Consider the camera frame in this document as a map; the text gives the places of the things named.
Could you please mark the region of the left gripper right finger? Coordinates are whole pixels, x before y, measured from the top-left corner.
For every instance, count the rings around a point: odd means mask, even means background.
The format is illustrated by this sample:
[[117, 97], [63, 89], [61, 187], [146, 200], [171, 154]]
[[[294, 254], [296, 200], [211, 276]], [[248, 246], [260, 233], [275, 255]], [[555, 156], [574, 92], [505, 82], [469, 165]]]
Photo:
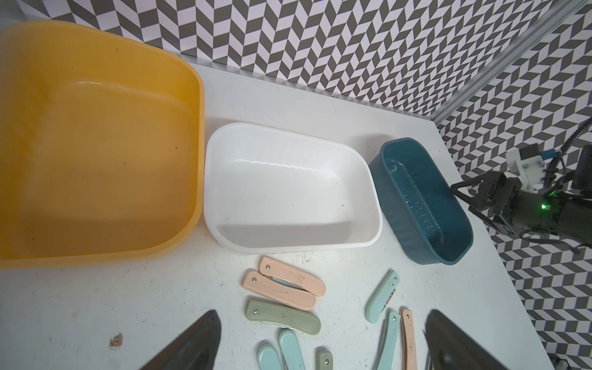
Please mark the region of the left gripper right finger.
[[424, 334], [429, 349], [427, 369], [507, 369], [439, 310], [428, 314]]

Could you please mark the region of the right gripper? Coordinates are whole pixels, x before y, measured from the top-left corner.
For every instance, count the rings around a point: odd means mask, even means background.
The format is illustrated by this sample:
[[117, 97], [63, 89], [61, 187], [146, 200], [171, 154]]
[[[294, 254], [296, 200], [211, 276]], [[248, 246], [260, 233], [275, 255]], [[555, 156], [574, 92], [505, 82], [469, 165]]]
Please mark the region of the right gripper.
[[591, 244], [591, 201], [561, 193], [544, 195], [522, 191], [516, 177], [499, 171], [455, 183], [450, 191], [459, 199], [490, 199], [492, 204], [469, 211], [499, 234], [525, 241], [567, 245]]

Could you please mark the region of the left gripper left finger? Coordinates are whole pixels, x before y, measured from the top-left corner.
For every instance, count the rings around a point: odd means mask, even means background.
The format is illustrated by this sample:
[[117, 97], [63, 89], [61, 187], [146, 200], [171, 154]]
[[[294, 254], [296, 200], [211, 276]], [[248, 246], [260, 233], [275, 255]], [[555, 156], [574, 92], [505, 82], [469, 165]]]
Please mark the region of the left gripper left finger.
[[220, 318], [210, 310], [141, 369], [213, 369], [220, 339]]

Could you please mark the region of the pink knife vertical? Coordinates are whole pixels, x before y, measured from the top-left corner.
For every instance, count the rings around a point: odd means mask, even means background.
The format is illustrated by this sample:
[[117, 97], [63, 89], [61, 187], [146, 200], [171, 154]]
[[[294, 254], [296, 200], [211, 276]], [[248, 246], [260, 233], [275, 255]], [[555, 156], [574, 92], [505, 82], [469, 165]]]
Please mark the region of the pink knife vertical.
[[401, 311], [401, 319], [404, 337], [404, 369], [417, 370], [416, 339], [413, 322], [413, 312], [408, 308]]

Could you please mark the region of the dark teal storage box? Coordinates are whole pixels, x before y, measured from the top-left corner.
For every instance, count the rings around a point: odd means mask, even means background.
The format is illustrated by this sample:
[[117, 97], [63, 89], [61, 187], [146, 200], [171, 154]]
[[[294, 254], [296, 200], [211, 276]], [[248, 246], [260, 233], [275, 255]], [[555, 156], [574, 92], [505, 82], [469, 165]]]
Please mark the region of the dark teal storage box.
[[383, 214], [405, 254], [419, 265], [454, 265], [473, 229], [428, 151], [412, 138], [382, 145], [369, 165]]

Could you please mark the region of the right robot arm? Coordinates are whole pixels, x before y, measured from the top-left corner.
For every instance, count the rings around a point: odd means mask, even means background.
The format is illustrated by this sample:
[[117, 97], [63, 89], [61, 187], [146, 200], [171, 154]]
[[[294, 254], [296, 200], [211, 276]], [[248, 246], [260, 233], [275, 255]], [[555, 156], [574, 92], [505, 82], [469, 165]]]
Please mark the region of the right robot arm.
[[488, 171], [451, 186], [485, 225], [510, 237], [568, 248], [591, 246], [591, 147], [585, 146], [574, 170], [564, 156], [536, 145], [507, 153], [512, 176]]

